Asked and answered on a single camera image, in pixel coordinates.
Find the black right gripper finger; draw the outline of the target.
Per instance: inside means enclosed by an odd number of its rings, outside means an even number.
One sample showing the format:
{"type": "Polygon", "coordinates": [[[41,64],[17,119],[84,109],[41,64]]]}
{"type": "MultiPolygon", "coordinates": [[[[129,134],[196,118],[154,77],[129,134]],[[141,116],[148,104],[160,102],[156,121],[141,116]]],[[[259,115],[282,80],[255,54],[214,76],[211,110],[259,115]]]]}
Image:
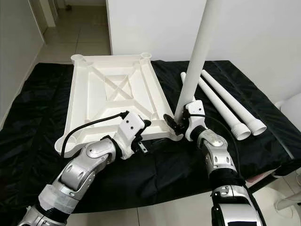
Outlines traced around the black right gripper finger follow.
{"type": "Polygon", "coordinates": [[[178,124],[174,120],[173,116],[170,116],[169,114],[164,114],[164,120],[166,121],[167,125],[170,127],[174,135],[178,134],[178,124]]]}

